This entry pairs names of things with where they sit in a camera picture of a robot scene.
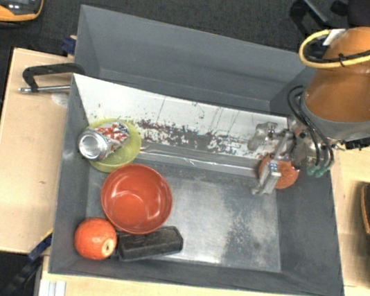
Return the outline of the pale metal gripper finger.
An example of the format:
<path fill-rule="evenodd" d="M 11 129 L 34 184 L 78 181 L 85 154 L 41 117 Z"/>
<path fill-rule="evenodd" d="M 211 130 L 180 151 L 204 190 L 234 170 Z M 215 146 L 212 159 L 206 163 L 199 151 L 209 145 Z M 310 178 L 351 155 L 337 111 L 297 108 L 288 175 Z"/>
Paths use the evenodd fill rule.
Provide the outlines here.
<path fill-rule="evenodd" d="M 270 162 L 268 166 L 267 177 L 264 181 L 263 193 L 271 194 L 276 187 L 276 183 L 281 178 L 281 173 L 277 163 Z"/>
<path fill-rule="evenodd" d="M 261 162 L 260 168 L 258 169 L 258 181 L 257 185 L 252 189 L 253 195 L 264 195 L 267 194 L 267 182 L 270 176 L 271 162 Z"/>

